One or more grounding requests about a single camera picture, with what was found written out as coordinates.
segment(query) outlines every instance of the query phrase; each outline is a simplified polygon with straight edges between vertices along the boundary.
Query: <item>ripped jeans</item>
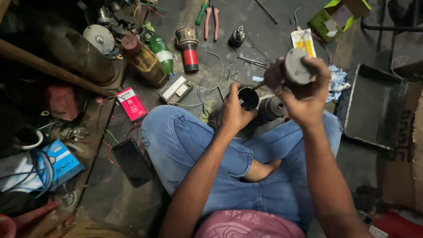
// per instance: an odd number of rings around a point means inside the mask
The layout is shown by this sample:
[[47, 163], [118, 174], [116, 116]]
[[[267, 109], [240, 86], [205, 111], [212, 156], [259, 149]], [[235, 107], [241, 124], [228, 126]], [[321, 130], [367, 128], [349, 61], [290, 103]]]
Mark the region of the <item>ripped jeans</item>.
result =
[[[338, 153], [342, 127], [327, 111], [324, 128], [333, 154]], [[172, 195], [213, 138], [213, 130], [188, 111], [158, 106], [142, 124], [144, 145], [166, 191]], [[244, 183], [252, 159], [282, 159], [279, 169], [258, 183]], [[306, 231], [313, 218], [307, 187], [304, 141], [300, 127], [288, 121], [225, 151], [203, 215], [219, 210], [249, 209], [287, 219]]]

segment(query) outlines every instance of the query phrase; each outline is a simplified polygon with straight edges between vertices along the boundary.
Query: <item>pink t-shirt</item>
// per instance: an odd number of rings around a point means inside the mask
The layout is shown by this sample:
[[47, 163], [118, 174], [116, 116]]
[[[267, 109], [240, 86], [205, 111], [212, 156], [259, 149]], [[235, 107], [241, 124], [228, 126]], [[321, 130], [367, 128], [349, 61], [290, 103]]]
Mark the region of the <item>pink t-shirt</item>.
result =
[[200, 226], [195, 238], [304, 238], [294, 223], [253, 210], [214, 212]]

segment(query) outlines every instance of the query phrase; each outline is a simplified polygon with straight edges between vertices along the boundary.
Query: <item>round metal plate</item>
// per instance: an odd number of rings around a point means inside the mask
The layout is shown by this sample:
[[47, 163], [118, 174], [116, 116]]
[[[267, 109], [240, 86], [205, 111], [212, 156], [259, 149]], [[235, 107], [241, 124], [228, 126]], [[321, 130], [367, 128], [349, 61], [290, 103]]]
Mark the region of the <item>round metal plate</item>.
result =
[[301, 58], [308, 56], [308, 53], [300, 48], [291, 49], [285, 58], [285, 68], [288, 78], [297, 84], [307, 84], [311, 82], [313, 75], [302, 64]]
[[104, 26], [90, 25], [84, 30], [84, 38], [95, 46], [102, 54], [108, 54], [115, 48], [115, 38]]

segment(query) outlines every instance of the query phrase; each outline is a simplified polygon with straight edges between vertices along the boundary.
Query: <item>green box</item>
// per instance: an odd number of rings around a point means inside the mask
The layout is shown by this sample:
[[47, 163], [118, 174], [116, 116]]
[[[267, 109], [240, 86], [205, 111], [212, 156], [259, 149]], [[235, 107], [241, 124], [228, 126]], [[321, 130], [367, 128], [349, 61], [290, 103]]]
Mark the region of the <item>green box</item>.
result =
[[332, 0], [307, 24], [322, 40], [328, 42], [346, 31], [370, 10], [371, 7], [365, 0]]

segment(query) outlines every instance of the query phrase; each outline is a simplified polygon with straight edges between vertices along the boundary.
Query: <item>smartphone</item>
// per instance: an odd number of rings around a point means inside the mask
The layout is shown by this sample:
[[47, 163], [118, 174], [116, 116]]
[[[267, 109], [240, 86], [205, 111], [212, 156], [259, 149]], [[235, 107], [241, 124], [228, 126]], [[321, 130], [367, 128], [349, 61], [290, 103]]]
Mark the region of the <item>smartphone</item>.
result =
[[113, 146], [112, 151], [134, 188], [153, 179], [153, 173], [134, 139]]

